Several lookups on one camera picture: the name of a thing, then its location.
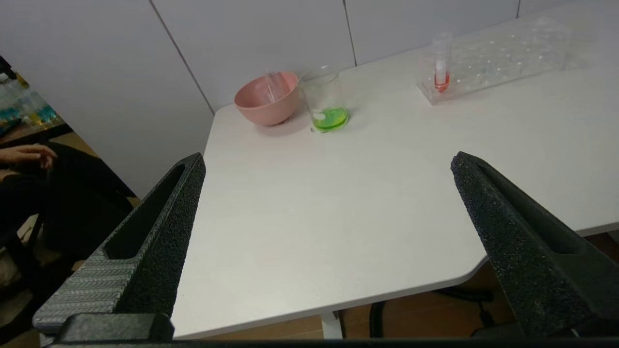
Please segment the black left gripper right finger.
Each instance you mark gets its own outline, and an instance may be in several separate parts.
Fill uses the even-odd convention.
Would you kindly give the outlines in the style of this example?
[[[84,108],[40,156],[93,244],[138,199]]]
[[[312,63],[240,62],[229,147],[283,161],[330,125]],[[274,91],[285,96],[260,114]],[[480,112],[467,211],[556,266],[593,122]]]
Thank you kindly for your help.
[[[527,337],[617,337],[619,267],[486,161],[458,152],[451,171]]]

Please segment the bystander bare hand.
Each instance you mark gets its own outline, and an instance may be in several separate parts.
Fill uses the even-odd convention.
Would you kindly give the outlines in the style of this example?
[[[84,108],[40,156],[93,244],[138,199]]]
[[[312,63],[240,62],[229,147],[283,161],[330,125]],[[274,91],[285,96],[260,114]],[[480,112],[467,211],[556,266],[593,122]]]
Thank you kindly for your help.
[[[18,145],[0,150],[0,162],[6,165],[32,162],[48,169],[57,158],[56,152],[45,145]]]

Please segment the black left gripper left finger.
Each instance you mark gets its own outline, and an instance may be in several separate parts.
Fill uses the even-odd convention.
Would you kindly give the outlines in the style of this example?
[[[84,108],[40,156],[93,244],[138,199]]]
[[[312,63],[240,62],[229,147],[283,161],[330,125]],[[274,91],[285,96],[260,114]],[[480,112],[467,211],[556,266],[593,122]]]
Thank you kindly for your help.
[[[41,335],[77,339],[170,339],[177,288],[188,251],[203,156],[178,161],[33,317]]]

